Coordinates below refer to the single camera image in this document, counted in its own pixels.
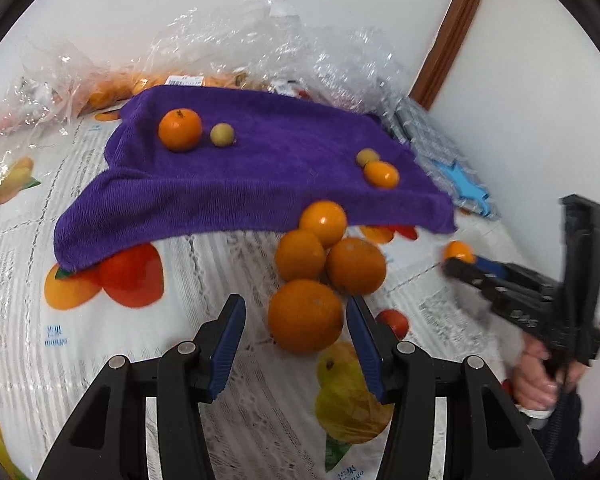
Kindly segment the person's right hand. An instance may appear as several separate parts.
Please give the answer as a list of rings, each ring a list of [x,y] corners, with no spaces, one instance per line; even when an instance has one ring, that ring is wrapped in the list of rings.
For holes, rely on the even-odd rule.
[[[522,341],[522,351],[510,378],[514,398],[528,410],[545,411],[554,408],[560,388],[572,391],[588,371],[588,367],[572,361],[567,373],[558,372],[555,378],[550,378],[544,366],[550,354],[544,344],[526,333],[522,334]]]

